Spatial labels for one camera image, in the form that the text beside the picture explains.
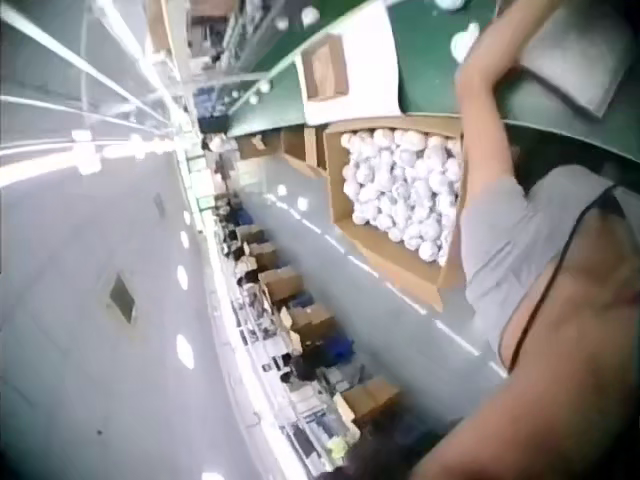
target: black strap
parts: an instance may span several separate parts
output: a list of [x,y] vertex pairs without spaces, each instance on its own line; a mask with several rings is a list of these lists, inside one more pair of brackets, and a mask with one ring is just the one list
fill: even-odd
[[578,218],[576,219],[576,223],[573,226],[571,233],[569,233],[569,238],[567,238],[567,241],[564,244],[564,247],[562,247],[562,251],[560,252],[560,256],[558,257],[558,263],[556,263],[556,266],[553,269],[551,278],[549,279],[549,282],[547,282],[547,285],[545,286],[544,291],[542,292],[542,295],[540,295],[540,298],[538,299],[538,302],[536,303],[535,307],[533,307],[531,315],[529,315],[529,319],[527,320],[527,323],[525,324],[524,328],[522,329],[522,333],[518,338],[518,342],[516,343],[516,346],[513,350],[513,355],[511,356],[511,362],[509,363],[509,373],[513,372],[514,368],[516,367],[516,364],[518,363],[518,359],[520,358],[520,353],[522,351],[522,346],[524,345],[524,342],[527,339],[529,332],[531,331],[531,327],[533,326],[533,323],[536,317],[538,316],[540,309],[542,308],[542,304],[544,303],[547,296],[549,295],[549,292],[551,291],[551,287],[553,286],[554,282],[556,281],[556,278],[558,277],[558,274],[560,273],[560,268],[564,263],[567,253],[569,252],[569,247],[571,247],[571,242],[573,241],[573,238],[575,237],[575,234],[578,231],[578,227],[582,223],[582,220],[584,220],[584,217],[587,215],[587,213],[591,211],[591,209],[595,205],[601,202],[602,199],[605,198],[609,193],[611,193],[611,191],[616,187],[617,185],[615,184],[607,187],[605,190],[602,191],[600,195],[598,195],[598,197],[595,200],[593,200],[589,205],[585,207],[584,210],[582,210],[582,212],[580,212],[580,215],[578,215]]

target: white paper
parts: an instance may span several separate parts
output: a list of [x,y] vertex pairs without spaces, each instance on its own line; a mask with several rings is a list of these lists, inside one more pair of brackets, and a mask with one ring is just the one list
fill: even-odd
[[353,14],[327,33],[342,37],[348,95],[309,102],[300,55],[296,57],[304,116],[308,125],[354,118],[402,115],[398,105],[398,58],[391,21],[382,0]]

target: skin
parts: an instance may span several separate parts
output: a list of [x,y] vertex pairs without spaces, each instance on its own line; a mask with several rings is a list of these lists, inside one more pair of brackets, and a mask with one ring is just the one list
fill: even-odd
[[[467,205],[513,176],[494,88],[559,0],[519,0],[474,46],[456,79],[468,161]],[[508,323],[509,364],[550,264]],[[416,467],[420,479],[579,478],[633,419],[640,260],[626,224],[583,221],[504,386]]]

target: forearm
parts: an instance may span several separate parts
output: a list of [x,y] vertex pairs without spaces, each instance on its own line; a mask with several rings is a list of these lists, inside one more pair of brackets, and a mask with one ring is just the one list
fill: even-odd
[[517,0],[473,46],[458,72],[458,83],[493,88],[514,65],[528,41],[567,0]]

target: workbench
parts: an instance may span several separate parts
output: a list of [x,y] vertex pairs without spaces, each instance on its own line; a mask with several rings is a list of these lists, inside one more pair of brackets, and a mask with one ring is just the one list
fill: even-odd
[[[322,30],[327,22],[344,15],[347,7],[355,8],[363,2],[317,3],[326,15],[324,23],[308,31],[283,35],[267,58],[259,63],[261,68],[275,66],[277,56],[291,58],[296,48]],[[331,9],[328,3],[345,5]],[[495,8],[494,0],[471,0],[462,11],[455,13],[440,11],[432,2],[424,0],[406,0],[389,7],[400,74],[398,98],[403,112],[458,115],[453,84],[457,64],[449,49],[451,37],[466,29],[470,22],[486,26]],[[280,65],[279,70],[272,79],[272,91],[264,95],[258,105],[244,102],[233,112],[230,136],[304,123],[295,65]],[[499,103],[507,124],[577,138],[640,162],[640,59],[636,59],[625,75],[602,119],[578,111],[524,72],[505,79],[499,89]]]

